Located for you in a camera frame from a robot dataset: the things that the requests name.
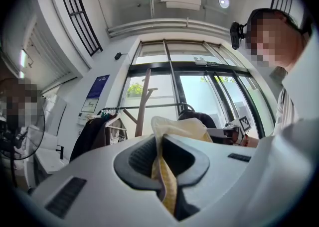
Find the cream cloth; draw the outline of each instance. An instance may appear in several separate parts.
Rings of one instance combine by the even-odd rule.
[[[177,180],[169,166],[162,157],[162,137],[164,134],[175,134],[206,142],[213,142],[207,132],[207,128],[197,118],[181,121],[172,121],[160,116],[154,116],[151,121],[152,129],[156,138],[158,155],[152,166],[152,179],[157,179],[164,186],[163,204],[167,210],[174,215]]]

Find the window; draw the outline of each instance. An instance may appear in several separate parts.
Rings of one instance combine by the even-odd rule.
[[[210,53],[202,44],[193,43],[167,43],[170,58],[173,62],[195,61],[201,58],[207,62],[221,63],[221,61]]]
[[[194,58],[217,64],[196,65]],[[121,107],[135,107],[128,109],[135,118],[138,117],[147,68],[151,69],[149,89],[156,90],[146,103],[143,135],[153,132],[151,119],[155,115],[177,120],[182,110],[180,103],[187,103],[195,111],[211,116],[218,128],[246,116],[252,127],[249,136],[261,138],[264,133],[272,132],[273,118],[269,117],[268,103],[258,84],[223,46],[176,40],[141,43],[129,67],[119,103]],[[128,138],[134,137],[136,124],[125,114],[122,114],[122,121],[128,130]]]
[[[142,44],[139,55],[135,58],[133,64],[168,62],[163,43]]]

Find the clothing rail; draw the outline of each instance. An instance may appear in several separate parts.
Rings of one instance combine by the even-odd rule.
[[[148,108],[160,108],[160,107],[173,107],[173,106],[187,106],[189,107],[192,111],[195,111],[194,108],[187,104],[187,103],[172,103],[172,104],[160,104],[160,105],[149,105],[145,106],[146,109]],[[98,112],[98,115],[101,114],[103,110],[133,110],[133,109],[138,109],[140,107],[114,107],[114,108],[103,108]]]

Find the checkered yellow cloth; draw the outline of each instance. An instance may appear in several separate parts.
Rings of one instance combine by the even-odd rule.
[[[213,142],[206,126],[196,118],[172,121],[160,116],[154,116],[151,121],[156,138],[158,155],[152,166],[152,179],[163,183],[164,198],[162,203],[174,215],[177,198],[177,180],[162,156],[161,139],[164,134],[175,134],[206,142]]]

